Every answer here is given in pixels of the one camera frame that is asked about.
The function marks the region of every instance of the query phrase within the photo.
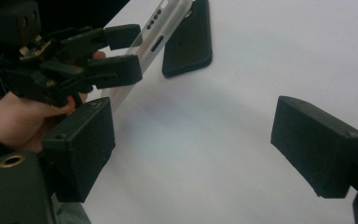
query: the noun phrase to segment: white phone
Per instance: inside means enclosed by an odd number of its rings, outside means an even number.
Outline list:
[[[137,55],[142,73],[153,62],[191,9],[193,0],[162,0],[141,33],[133,41],[126,55]],[[115,113],[134,85],[102,90],[102,97],[110,97]]]

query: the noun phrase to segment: white tabletop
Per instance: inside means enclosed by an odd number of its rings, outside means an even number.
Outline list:
[[[108,26],[144,26],[159,2],[130,0]],[[114,114],[117,146],[84,203],[92,223],[352,224],[356,191],[317,197],[269,141],[280,95],[358,129],[358,1],[210,10],[212,64],[165,79],[162,51]]]

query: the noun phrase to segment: black mount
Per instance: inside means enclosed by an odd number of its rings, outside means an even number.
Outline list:
[[[280,96],[271,144],[309,182],[318,196],[345,198],[358,191],[358,130],[302,100]],[[353,201],[358,224],[358,193]]]

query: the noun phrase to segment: human hand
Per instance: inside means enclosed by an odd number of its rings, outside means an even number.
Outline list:
[[[103,52],[93,54],[94,59],[104,58]],[[80,94],[83,102],[87,95]],[[12,92],[0,100],[0,143],[13,150],[42,150],[42,138],[57,124],[59,115],[69,115],[76,109],[72,96],[68,96],[68,104],[55,107],[19,98]]]

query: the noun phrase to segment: black phone case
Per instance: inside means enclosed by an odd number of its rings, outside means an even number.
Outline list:
[[[196,0],[165,45],[162,74],[175,77],[194,71],[208,66],[212,58],[209,2]]]

